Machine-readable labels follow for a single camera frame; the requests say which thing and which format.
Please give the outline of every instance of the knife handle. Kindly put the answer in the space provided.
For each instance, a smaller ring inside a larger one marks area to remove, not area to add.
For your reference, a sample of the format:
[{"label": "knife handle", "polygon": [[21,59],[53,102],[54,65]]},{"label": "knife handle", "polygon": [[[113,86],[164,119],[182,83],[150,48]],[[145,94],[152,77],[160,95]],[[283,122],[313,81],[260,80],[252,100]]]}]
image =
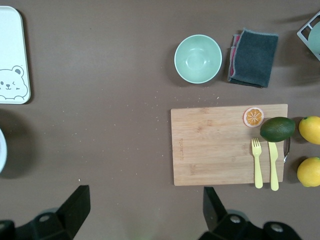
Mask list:
[{"label": "knife handle", "polygon": [[271,189],[273,191],[277,191],[279,189],[279,182],[278,182],[278,176],[277,176],[276,162],[272,161],[270,165],[271,165],[271,179],[270,179]]},{"label": "knife handle", "polygon": [[254,157],[254,185],[257,189],[262,188],[264,185],[258,156]]}]

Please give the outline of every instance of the wooden cutting board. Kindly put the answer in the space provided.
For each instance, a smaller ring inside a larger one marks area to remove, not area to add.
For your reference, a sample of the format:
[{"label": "wooden cutting board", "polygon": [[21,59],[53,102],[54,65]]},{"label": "wooden cutting board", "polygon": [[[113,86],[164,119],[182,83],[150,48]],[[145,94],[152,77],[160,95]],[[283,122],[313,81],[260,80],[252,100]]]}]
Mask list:
[{"label": "wooden cutting board", "polygon": [[[264,120],[287,117],[287,104],[182,108],[171,110],[174,185],[222,185],[254,183],[251,139],[258,138],[264,183],[270,182],[268,142],[260,127],[248,127],[244,112],[258,107]],[[277,142],[276,170],[279,182],[284,173],[284,142]]]}]

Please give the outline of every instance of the bear drawing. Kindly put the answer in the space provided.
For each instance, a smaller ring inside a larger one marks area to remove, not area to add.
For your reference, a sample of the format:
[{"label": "bear drawing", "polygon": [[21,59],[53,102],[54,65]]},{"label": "bear drawing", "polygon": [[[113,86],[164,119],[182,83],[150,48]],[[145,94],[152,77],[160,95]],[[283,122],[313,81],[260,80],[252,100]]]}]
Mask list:
[{"label": "bear drawing", "polygon": [[23,79],[24,70],[20,66],[0,69],[0,97],[5,99],[22,98],[27,95],[28,87]]}]

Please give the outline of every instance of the towel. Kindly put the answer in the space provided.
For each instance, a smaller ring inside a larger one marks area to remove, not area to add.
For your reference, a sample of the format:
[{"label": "towel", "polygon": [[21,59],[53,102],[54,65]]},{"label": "towel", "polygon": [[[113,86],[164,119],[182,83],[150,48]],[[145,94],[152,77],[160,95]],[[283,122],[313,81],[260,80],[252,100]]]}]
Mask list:
[{"label": "towel", "polygon": [[267,88],[278,44],[278,35],[244,29],[233,36],[228,81]]}]

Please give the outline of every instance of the citrus slice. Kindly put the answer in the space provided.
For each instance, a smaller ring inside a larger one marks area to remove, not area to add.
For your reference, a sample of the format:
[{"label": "citrus slice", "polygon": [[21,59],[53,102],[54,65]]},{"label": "citrus slice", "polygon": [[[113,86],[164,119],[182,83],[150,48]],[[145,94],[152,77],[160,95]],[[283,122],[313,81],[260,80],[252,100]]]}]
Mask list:
[{"label": "citrus slice", "polygon": [[246,126],[255,128],[262,124],[264,117],[264,112],[260,108],[250,107],[244,112],[243,121]]}]

